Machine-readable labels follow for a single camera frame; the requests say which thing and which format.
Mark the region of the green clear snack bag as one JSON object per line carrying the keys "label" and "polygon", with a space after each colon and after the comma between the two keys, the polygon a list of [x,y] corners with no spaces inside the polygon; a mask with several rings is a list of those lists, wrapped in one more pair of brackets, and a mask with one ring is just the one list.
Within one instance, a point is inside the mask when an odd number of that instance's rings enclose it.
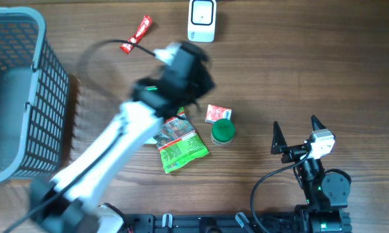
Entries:
{"label": "green clear snack bag", "polygon": [[187,120],[183,107],[179,108],[177,117],[165,121],[153,140],[161,155],[165,173],[178,170],[189,162],[209,154],[196,129]]}

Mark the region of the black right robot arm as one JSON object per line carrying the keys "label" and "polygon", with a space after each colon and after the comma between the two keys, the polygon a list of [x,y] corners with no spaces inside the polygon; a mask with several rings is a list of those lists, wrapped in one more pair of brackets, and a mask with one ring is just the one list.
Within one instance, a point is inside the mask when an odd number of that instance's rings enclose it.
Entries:
{"label": "black right robot arm", "polygon": [[283,164],[293,164],[293,173],[304,191],[305,205],[293,211],[295,232],[351,232],[348,207],[351,177],[340,169],[325,169],[321,158],[330,154],[336,136],[311,116],[312,132],[303,144],[289,146],[278,122],[273,124],[271,153],[280,154]]}

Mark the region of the green lid jar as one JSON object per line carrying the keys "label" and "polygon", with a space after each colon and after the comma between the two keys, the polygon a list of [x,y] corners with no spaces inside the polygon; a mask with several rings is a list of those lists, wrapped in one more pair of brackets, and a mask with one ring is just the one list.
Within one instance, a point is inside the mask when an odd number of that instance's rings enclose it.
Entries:
{"label": "green lid jar", "polygon": [[214,122],[211,130],[211,140],[217,146],[230,144],[236,134],[235,125],[228,119],[222,118]]}

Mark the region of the small red sauce sachet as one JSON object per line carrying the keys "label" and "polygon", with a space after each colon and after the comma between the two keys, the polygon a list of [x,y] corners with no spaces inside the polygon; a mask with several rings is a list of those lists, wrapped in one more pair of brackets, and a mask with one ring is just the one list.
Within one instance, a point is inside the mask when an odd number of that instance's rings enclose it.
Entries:
{"label": "small red sauce sachet", "polygon": [[231,115],[231,109],[209,104],[206,110],[205,122],[214,124],[216,121],[223,118],[230,120]]}

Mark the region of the red Nescafe coffee stick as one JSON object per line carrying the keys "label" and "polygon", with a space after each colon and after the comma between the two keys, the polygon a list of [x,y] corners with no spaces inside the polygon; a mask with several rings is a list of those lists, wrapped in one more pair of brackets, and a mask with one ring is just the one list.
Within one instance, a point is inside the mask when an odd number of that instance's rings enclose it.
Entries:
{"label": "red Nescafe coffee stick", "polygon": [[128,39],[128,42],[130,42],[130,44],[123,43],[120,46],[120,49],[126,54],[129,54],[135,48],[135,44],[138,45],[139,42],[142,40],[142,38],[145,36],[147,31],[150,29],[152,23],[153,23],[152,18],[150,16],[145,15],[136,33]]}

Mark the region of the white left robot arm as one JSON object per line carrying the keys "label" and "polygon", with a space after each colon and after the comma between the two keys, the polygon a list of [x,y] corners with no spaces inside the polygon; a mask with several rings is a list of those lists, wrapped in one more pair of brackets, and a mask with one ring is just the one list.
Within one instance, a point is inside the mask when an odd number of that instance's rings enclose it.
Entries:
{"label": "white left robot arm", "polygon": [[27,219],[46,232],[120,232],[125,219],[100,204],[114,176],[129,158],[158,135],[180,107],[194,104],[214,88],[206,52],[188,41],[156,49],[164,65],[157,77],[135,82],[131,98],[85,152],[53,178],[30,185]]}

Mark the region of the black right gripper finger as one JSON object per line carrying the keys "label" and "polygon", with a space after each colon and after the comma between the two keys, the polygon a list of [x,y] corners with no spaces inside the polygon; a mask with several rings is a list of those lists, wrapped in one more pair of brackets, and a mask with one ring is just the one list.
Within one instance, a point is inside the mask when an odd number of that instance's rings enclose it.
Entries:
{"label": "black right gripper finger", "polygon": [[275,121],[273,123],[271,154],[276,155],[276,154],[285,153],[286,150],[287,150],[287,143],[285,141],[279,123]]}
{"label": "black right gripper finger", "polygon": [[321,121],[319,121],[319,119],[315,115],[311,116],[311,125],[312,125],[312,128],[313,128],[313,131],[318,131],[318,130],[321,130],[321,129],[326,129],[326,126],[323,125],[323,123],[321,123]]}

